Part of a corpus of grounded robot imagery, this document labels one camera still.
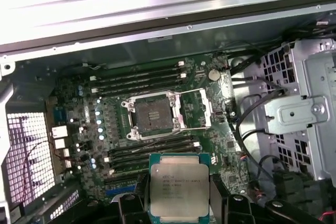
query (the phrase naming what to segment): motherboard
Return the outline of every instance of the motherboard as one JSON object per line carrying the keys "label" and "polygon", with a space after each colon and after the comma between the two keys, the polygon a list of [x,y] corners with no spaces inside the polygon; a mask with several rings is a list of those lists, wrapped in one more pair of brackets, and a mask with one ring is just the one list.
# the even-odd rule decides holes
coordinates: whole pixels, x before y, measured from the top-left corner
{"label": "motherboard", "polygon": [[228,123],[236,120],[227,59],[194,55],[66,76],[54,118],[71,138],[71,173],[88,196],[110,202],[148,173],[151,153],[210,153],[232,193],[248,173]]}

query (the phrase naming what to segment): blue pcie slot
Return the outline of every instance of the blue pcie slot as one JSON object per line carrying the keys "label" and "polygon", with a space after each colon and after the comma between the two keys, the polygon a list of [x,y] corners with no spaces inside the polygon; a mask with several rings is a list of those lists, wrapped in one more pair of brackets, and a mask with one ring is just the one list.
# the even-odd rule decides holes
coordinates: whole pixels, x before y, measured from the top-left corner
{"label": "blue pcie slot", "polygon": [[113,196],[113,195],[128,193],[128,192],[131,193],[131,192],[134,191],[134,189],[135,189],[135,185],[134,186],[121,187],[121,188],[112,189],[112,190],[106,190],[106,196]]}

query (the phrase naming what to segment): perforated metal panel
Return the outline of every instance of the perforated metal panel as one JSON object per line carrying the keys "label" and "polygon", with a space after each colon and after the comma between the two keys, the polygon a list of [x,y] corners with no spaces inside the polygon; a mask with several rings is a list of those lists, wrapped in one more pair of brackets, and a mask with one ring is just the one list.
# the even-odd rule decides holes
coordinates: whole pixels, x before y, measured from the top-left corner
{"label": "perforated metal panel", "polygon": [[[298,94],[299,85],[291,53],[289,47],[278,48],[262,59],[262,67],[267,80],[288,88],[290,94]],[[265,89],[268,93],[274,90],[269,85],[265,85]],[[278,156],[282,161],[293,170],[313,174],[306,132],[275,135],[275,139]]]}
{"label": "perforated metal panel", "polygon": [[11,148],[6,157],[12,202],[26,206],[55,185],[43,113],[8,114]]}
{"label": "perforated metal panel", "polygon": [[75,202],[76,200],[79,198],[79,193],[78,190],[76,190],[75,192],[73,192],[71,194],[71,196],[64,201],[63,204],[61,204],[51,215],[50,215],[50,219],[55,219],[57,216],[61,215],[64,211],[68,210]]}

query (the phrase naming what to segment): chip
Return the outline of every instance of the chip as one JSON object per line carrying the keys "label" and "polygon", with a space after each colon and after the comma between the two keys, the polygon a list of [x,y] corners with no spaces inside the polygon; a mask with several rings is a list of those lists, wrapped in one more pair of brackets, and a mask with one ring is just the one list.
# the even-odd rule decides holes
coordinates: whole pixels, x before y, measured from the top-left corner
{"label": "chip", "polygon": [[139,132],[172,129],[173,115],[168,98],[135,103],[136,124]]}
{"label": "chip", "polygon": [[235,142],[233,142],[233,141],[229,141],[229,142],[227,142],[227,147],[228,147],[228,148],[233,148],[233,147],[235,147]]}

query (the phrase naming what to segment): cpu socket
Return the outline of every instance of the cpu socket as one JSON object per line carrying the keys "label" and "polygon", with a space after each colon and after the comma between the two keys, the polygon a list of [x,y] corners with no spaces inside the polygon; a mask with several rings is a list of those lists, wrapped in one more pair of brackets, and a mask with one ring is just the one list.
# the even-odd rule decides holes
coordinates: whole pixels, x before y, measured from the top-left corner
{"label": "cpu socket", "polygon": [[[188,128],[181,113],[181,95],[199,91],[202,103],[205,105],[205,127]],[[207,129],[211,126],[211,104],[206,98],[204,89],[185,92],[161,91],[137,95],[121,102],[127,108],[131,132],[127,134],[130,140],[150,140],[176,134],[183,130]]]}

